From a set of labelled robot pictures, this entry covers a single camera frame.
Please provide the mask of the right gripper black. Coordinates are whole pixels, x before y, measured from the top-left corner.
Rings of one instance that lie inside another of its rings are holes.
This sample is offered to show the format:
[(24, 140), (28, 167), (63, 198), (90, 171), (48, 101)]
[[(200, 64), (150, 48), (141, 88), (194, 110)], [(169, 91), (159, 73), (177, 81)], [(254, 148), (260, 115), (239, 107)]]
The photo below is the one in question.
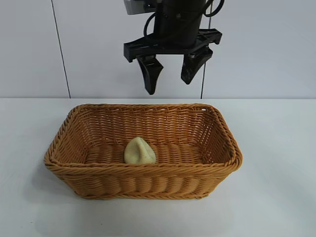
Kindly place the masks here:
[(212, 57), (213, 51), (207, 46), (219, 44), (222, 33), (217, 29), (201, 29), (203, 16), (212, 17), (223, 7), (207, 14), (211, 0), (146, 0), (145, 6), (153, 14), (147, 19), (143, 36), (123, 45), (123, 54), (128, 62), (137, 59), (146, 91), (153, 95), (163, 65), (156, 55), (184, 55), (181, 79), (190, 84), (199, 69)]

